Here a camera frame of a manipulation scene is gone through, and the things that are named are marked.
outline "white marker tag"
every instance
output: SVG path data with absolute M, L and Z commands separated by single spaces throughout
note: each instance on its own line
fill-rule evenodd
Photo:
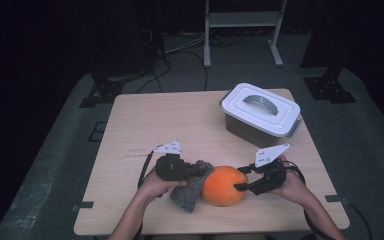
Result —
M 180 146 L 179 140 L 175 140 L 173 142 L 157 146 L 154 148 L 154 152 L 180 154 L 182 152 L 182 147 Z
M 273 162 L 277 157 L 285 152 L 289 146 L 289 143 L 285 143 L 282 145 L 257 150 L 255 153 L 255 167 L 259 168 Z

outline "lid handle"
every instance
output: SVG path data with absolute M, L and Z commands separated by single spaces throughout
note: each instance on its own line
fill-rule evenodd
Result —
M 243 101 L 246 103 L 259 103 L 259 105 L 266 107 L 275 116 L 279 113 L 274 103 L 259 95 L 249 95 L 248 97 L 244 98 Z

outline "person's left hand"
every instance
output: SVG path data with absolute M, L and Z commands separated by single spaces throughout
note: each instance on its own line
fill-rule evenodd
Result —
M 164 181 L 158 177 L 155 169 L 152 169 L 138 191 L 144 194 L 149 202 L 152 202 L 156 197 L 168 192 L 171 187 L 185 186 L 186 184 L 186 181 Z

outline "orange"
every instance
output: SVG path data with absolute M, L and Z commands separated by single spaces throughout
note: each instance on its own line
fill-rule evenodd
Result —
M 245 191 L 238 191 L 233 186 L 237 183 L 248 184 L 248 177 L 231 166 L 216 166 L 205 179 L 202 197 L 216 206 L 231 206 L 245 196 Z

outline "dark background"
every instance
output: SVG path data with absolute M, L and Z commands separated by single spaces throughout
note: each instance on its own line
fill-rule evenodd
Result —
M 204 1 L 161 0 L 162 30 L 203 31 Z M 224 1 L 212 0 L 213 11 Z M 227 1 L 232 11 L 271 10 L 274 1 Z M 0 0 L 0 221 L 67 96 L 95 70 L 149 68 L 155 1 Z M 302 67 L 334 61 L 358 75 L 384 113 L 384 1 L 289 0 L 282 32 L 312 31 Z

